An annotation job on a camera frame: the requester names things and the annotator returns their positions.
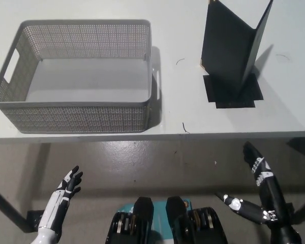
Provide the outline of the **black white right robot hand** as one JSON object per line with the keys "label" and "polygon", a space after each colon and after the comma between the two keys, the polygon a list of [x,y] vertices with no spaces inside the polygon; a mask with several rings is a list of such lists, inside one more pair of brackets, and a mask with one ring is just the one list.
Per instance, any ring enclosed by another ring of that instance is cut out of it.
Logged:
{"label": "black white right robot hand", "polygon": [[259,189],[261,205],[225,193],[216,193],[216,196],[234,213],[253,223],[269,226],[291,225],[289,208],[281,187],[265,157],[250,142],[243,145],[243,156]]}

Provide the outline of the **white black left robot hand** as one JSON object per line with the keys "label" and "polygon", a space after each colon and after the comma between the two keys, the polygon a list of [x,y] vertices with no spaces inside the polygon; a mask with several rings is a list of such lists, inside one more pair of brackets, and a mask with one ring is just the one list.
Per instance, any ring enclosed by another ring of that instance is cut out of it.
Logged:
{"label": "white black left robot hand", "polygon": [[78,170],[79,166],[70,170],[51,194],[38,226],[39,229],[52,230],[56,239],[62,235],[62,225],[71,199],[81,190],[78,185],[82,181],[83,172]]}

